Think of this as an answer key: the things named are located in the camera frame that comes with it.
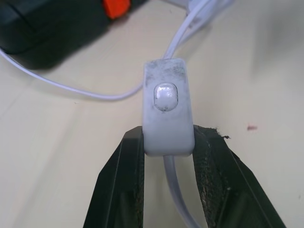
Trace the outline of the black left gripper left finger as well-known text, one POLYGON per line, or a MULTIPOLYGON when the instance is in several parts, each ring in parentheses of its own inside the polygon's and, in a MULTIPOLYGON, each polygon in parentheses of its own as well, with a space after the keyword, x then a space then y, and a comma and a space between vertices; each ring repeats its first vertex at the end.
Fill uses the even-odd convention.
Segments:
POLYGON ((142 127, 127 131, 100 171, 83 228, 143 228, 142 127))

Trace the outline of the white inline cord switch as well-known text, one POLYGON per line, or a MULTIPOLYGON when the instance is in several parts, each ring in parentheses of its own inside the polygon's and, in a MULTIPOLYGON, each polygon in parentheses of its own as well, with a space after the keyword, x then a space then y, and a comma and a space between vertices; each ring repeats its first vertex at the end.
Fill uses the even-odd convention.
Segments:
POLYGON ((157 59, 144 65, 142 132, 149 156, 189 156, 195 145, 185 62, 157 59))

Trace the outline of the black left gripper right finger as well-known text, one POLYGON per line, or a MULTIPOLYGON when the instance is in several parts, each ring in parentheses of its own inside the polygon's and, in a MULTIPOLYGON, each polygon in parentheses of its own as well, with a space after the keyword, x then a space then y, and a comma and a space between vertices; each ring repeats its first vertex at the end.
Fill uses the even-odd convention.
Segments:
POLYGON ((286 228, 253 172, 216 129, 194 126, 196 183, 208 228, 286 228))

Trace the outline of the orange power strip rocker switch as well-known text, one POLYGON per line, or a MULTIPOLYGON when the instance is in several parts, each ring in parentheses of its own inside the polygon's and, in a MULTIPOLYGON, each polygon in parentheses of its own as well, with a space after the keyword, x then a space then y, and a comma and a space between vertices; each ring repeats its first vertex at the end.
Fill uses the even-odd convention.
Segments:
POLYGON ((131 0, 102 0, 106 15, 110 19, 116 19, 127 13, 131 6, 131 0))

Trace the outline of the black power strip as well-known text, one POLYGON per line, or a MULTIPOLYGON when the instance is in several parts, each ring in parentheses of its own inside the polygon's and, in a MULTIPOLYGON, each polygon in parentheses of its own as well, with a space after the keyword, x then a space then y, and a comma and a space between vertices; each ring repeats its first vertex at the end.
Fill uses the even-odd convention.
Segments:
MULTIPOLYGON (((126 14, 148 0, 131 0, 126 14)), ((102 0, 0 0, 0 50, 27 69, 48 69, 116 20, 102 0)))

